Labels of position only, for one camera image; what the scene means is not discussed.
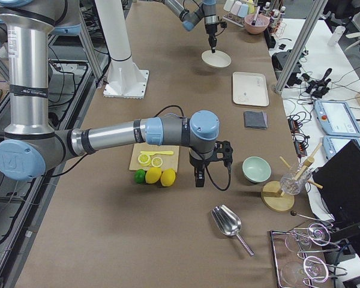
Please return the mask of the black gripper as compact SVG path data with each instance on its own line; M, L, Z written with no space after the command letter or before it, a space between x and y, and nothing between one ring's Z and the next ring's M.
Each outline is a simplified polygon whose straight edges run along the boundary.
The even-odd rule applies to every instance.
M217 32L218 26L220 26L223 30L221 32ZM217 23L206 23L205 29L208 34L208 42L211 48L211 53L215 53L215 48L217 45L216 36L220 35L227 28L227 22L219 20Z
M211 162L222 161L228 172L231 173L233 163L233 148L229 141L216 141L212 151L201 153L191 147L190 164L194 167L194 178L196 187L204 187L205 169Z

